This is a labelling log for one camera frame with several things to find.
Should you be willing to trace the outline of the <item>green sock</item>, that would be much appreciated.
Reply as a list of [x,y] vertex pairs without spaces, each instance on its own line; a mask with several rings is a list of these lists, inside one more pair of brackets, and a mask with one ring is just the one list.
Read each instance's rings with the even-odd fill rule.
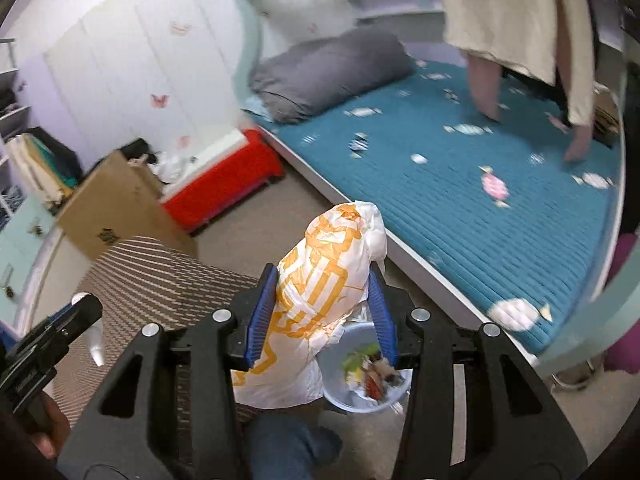
[[381,351],[378,344],[363,344],[346,356],[342,363],[345,374],[356,372],[363,367],[365,362],[375,362],[381,359]]

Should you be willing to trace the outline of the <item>white orange plastic bag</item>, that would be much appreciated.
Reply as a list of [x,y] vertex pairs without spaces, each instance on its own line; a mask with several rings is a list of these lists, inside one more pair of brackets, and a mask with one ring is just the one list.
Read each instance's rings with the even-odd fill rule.
[[370,265],[383,263],[386,255],[375,204],[341,204],[314,218],[277,265],[276,306],[262,355],[247,372],[232,374],[236,402],[278,410],[320,399],[316,355],[368,298]]

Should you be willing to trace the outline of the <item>small white bottle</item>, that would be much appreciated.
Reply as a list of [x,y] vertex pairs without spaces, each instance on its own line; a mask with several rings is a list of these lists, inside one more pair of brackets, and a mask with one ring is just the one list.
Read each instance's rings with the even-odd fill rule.
[[77,329],[84,329],[90,356],[97,367],[105,365],[105,346],[103,341],[103,308],[99,300],[88,292],[76,292],[70,300],[74,309],[73,321]]

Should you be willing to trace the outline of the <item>cream low cabinet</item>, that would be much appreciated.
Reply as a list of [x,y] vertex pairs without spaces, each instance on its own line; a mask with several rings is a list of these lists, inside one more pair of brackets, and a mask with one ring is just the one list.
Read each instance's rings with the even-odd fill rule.
[[66,306],[90,266],[91,260],[60,228],[54,228],[44,238],[27,274],[14,320],[17,335],[23,337],[46,316]]

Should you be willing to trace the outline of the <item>teal drawer unit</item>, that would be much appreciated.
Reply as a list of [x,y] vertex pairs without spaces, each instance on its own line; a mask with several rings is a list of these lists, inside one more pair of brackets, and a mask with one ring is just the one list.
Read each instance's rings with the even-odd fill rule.
[[54,230],[54,217],[32,196],[1,230],[1,324],[17,337],[27,330]]

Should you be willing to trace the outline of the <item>brown polka dot tablecloth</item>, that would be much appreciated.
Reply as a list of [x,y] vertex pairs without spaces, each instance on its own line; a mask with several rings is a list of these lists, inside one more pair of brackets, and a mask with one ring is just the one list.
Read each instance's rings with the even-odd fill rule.
[[230,304],[257,278],[209,266],[160,240],[136,236],[104,252],[80,281],[78,292],[102,304],[104,361],[96,365],[80,337],[56,367],[54,400],[72,424],[132,338],[145,324],[178,330]]

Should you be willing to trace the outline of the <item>red storage bench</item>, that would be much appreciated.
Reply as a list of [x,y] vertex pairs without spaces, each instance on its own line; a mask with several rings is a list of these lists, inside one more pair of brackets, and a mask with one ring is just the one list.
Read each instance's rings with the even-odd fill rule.
[[166,186],[162,204],[186,232],[192,233],[272,179],[284,176],[277,153],[258,129],[235,129],[198,154],[177,183]]

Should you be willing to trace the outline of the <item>white bag on bench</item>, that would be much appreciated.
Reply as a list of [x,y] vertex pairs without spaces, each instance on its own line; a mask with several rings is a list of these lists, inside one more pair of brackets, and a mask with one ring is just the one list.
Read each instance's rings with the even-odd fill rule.
[[188,171],[190,157],[181,153],[160,152],[156,155],[153,171],[164,185],[181,180]]

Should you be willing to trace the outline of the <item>brown cardboard box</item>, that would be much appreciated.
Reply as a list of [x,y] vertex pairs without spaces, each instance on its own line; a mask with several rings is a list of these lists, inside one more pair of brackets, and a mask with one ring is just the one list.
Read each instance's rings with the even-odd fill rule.
[[104,158],[76,188],[56,216],[56,224],[91,260],[136,236],[155,238],[191,256],[198,254],[195,240],[171,218],[118,151]]

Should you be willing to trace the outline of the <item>hanging clothes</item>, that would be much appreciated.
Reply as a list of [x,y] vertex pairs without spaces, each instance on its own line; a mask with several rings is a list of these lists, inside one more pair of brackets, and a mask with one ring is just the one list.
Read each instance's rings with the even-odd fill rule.
[[4,147],[28,189],[50,210],[58,210],[85,179],[77,154],[41,127],[10,136]]

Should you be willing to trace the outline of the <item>white cubby shelf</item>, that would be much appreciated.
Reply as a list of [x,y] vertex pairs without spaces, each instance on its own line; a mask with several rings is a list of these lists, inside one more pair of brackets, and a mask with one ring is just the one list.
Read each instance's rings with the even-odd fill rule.
[[20,179],[13,168],[13,162],[6,144],[17,133],[26,129],[29,110],[28,105],[22,105],[17,96],[18,68],[15,57],[15,39],[1,38],[1,229],[4,229],[20,208],[25,199]]

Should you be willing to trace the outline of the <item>grey folded duvet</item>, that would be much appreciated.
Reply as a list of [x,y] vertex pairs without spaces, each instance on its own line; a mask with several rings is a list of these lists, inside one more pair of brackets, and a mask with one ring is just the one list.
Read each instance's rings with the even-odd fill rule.
[[250,75],[250,90],[275,122],[297,124],[413,73],[394,34],[364,26],[268,58]]

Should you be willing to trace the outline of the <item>wardrobe with butterfly stickers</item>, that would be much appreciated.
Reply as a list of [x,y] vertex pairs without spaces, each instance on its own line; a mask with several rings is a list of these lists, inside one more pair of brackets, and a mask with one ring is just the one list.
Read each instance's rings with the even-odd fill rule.
[[6,32],[35,123],[85,165],[134,139],[200,150],[238,121],[233,0],[17,0]]

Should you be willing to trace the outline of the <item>person in beige shirt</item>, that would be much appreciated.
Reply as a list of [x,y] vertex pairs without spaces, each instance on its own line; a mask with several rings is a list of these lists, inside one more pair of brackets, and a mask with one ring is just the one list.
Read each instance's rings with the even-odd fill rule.
[[592,140],[596,55],[588,0],[442,0],[445,39],[468,60],[479,112],[500,117],[505,68],[555,86],[567,100],[573,141],[565,158],[581,160]]

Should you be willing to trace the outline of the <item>teal bunk bed frame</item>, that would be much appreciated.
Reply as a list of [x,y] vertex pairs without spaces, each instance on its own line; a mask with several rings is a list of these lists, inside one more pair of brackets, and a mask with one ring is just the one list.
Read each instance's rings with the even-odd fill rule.
[[638,320],[608,292],[621,126],[597,136],[596,0],[233,0],[233,82],[332,202],[382,214],[390,258],[454,320],[550,375]]

